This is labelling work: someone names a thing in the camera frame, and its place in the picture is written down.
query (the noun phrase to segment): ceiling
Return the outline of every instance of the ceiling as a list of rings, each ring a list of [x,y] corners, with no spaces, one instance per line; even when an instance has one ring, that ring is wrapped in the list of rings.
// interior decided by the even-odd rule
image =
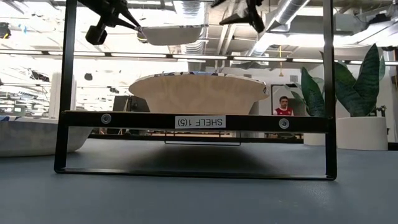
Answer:
[[[169,25],[183,25],[193,21],[186,20],[174,10],[171,0],[165,1],[165,8],[160,9],[159,0],[151,1],[128,1],[130,12],[139,20],[142,26],[157,27]],[[226,1],[217,8],[210,8],[211,1],[204,1],[205,6],[205,34],[200,37],[200,42],[205,43],[202,54],[205,55],[231,55],[245,54],[251,50],[259,40],[257,32],[246,24],[236,26],[221,26],[218,23],[226,16],[232,14],[239,5],[239,1]],[[257,10],[266,18],[266,15],[277,9],[278,0],[265,0]],[[302,34],[308,29],[312,22],[319,24],[322,21],[322,0],[312,0],[306,7],[298,12],[298,16],[292,22],[299,27],[298,32]],[[392,1],[384,0],[354,0],[334,1],[336,13],[352,15],[358,18],[356,23],[361,25],[362,14],[385,9]],[[11,1],[0,0],[0,22],[10,23],[11,37],[0,39],[1,50],[38,50],[38,51],[61,51],[63,46],[63,27],[65,17],[65,1],[28,0]],[[137,32],[124,27],[107,28],[108,36],[103,45],[93,46],[85,40],[85,35],[90,26],[96,25],[99,16],[88,8],[79,6],[77,9],[75,51],[77,52],[138,52],[157,54],[183,54],[179,45],[154,46],[143,44],[137,39]],[[322,34],[299,36],[289,44],[278,44],[269,46],[265,51],[272,57],[298,57],[319,58],[322,49]],[[336,57],[361,60],[369,45],[352,47],[337,47]],[[26,83],[32,82],[30,70],[35,70],[52,79],[54,72],[61,69],[60,57],[45,55],[41,57],[29,55],[0,54],[0,61],[6,62],[0,68],[0,79],[3,83]],[[201,67],[220,67],[214,60],[207,60]],[[299,68],[301,65],[286,63],[284,68]],[[278,68],[279,63],[270,63],[266,69]],[[161,72],[176,72],[188,70],[187,62],[165,62],[147,60],[95,60],[95,58],[75,59],[74,74],[78,86],[103,85],[115,86],[120,89],[119,95],[128,94],[125,86],[130,85],[139,77]],[[93,80],[87,81],[84,74],[93,74]],[[26,90],[18,87],[12,90],[10,87],[0,87],[0,101],[10,94]],[[50,96],[50,88],[30,88],[29,91],[37,92],[36,99],[46,101]],[[108,110],[112,105],[113,96],[109,88],[78,88],[78,106],[86,110]],[[105,98],[105,102],[99,103],[97,98]]]

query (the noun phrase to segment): metal rod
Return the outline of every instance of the metal rod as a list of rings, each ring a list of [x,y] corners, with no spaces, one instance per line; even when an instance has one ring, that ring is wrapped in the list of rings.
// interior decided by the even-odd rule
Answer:
[[[328,133],[326,133],[326,176],[337,177],[337,152],[336,152],[336,99],[335,99],[335,49],[333,46],[333,0],[323,1],[323,67],[325,69],[325,111],[328,118]]]
[[[73,53],[75,51],[76,7],[77,0],[67,0],[65,8],[65,28],[63,33],[62,74],[60,112],[58,121],[57,144],[55,146],[54,170],[67,165],[69,127],[65,125],[63,112],[70,110],[73,82]]]

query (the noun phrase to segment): potted plant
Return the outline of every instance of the potted plant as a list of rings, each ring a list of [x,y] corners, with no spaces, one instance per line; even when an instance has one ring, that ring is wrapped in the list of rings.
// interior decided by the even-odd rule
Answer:
[[[305,105],[305,109],[310,116],[324,117],[325,116],[325,99],[323,97],[324,88],[319,88],[319,84],[323,83],[323,79],[311,77],[307,69],[301,69],[301,85],[295,83],[301,90],[303,97],[297,92],[293,91],[287,85],[288,89],[296,100],[301,101]],[[325,134],[304,133],[304,144],[310,146],[324,146]]]
[[[337,119],[340,149],[388,150],[386,118],[369,116],[376,108],[385,71],[376,44],[365,55],[357,79],[344,64],[335,62],[336,97],[350,114],[349,118]]]

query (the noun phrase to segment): air duct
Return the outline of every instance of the air duct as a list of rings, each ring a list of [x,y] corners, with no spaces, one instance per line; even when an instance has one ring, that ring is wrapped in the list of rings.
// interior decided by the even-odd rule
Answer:
[[[190,23],[199,25],[205,23],[206,7],[204,2],[200,1],[174,1],[175,11],[178,15],[183,16]],[[199,39],[204,38],[206,35],[206,28],[201,30]],[[201,40],[197,40],[191,44],[185,44],[181,46],[183,54],[203,54],[205,49],[205,43]],[[199,71],[200,63],[188,62],[189,71]]]
[[[298,11],[306,6],[310,0],[281,0],[278,8],[271,12],[274,16],[270,22],[267,22],[266,32],[254,44],[253,48],[247,53],[247,56],[260,57],[272,45],[269,39],[272,35],[268,31],[276,27],[287,25],[297,15]]]

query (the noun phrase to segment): white bowl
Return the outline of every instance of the white bowl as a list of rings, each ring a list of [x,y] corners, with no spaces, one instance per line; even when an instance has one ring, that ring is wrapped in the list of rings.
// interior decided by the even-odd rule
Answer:
[[[269,95],[264,82],[237,75],[173,72],[136,80],[129,91],[146,100],[152,113],[249,114]]]
[[[24,117],[11,117],[10,121],[0,119],[0,157],[55,154],[57,128],[57,119]],[[68,152],[81,148],[92,129],[70,127]]]

